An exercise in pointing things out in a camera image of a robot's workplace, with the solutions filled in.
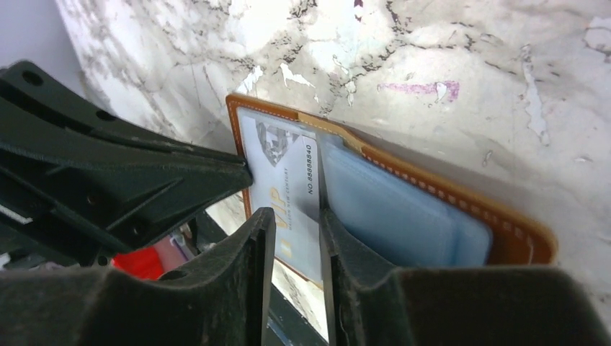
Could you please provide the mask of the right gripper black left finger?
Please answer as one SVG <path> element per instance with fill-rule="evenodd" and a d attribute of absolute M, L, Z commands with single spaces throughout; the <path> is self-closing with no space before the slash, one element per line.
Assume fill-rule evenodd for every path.
<path fill-rule="evenodd" d="M 1 274 L 3 345 L 262 345 L 275 214 L 260 208 L 233 234 L 161 276 L 113 267 Z"/>

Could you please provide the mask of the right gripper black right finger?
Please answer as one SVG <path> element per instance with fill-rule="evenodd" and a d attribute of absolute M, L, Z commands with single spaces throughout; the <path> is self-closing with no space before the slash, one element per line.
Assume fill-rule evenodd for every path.
<path fill-rule="evenodd" d="M 551 266 L 397 267 L 321 212 L 331 345 L 608 345 L 582 287 Z"/>

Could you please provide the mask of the silver VIP card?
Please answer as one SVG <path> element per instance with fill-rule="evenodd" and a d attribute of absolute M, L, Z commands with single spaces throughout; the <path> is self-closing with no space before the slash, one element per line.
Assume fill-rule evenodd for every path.
<path fill-rule="evenodd" d="M 322 284 L 319 248 L 319 160 L 313 131 L 246 107 L 236 110 L 254 183 L 253 210 L 275 212 L 275 256 L 306 280 Z"/>

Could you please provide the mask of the brown leather card holder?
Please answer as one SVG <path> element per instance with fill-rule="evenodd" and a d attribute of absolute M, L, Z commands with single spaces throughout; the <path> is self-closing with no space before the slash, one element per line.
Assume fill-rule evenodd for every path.
<path fill-rule="evenodd" d="M 321 212 L 391 263 L 407 267 L 550 264 L 556 235 L 472 189 L 405 161 L 349 127 L 243 94 L 226 105 L 245 159 L 236 110 L 246 107 L 304 125 L 316 135 Z"/>

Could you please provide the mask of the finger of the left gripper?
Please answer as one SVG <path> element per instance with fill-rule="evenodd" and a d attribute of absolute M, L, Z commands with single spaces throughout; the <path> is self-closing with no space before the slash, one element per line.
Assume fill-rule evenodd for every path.
<path fill-rule="evenodd" d="M 1 70 L 1 251 L 64 266 L 152 245 L 252 183 L 244 159 L 154 133 L 30 61 Z"/>

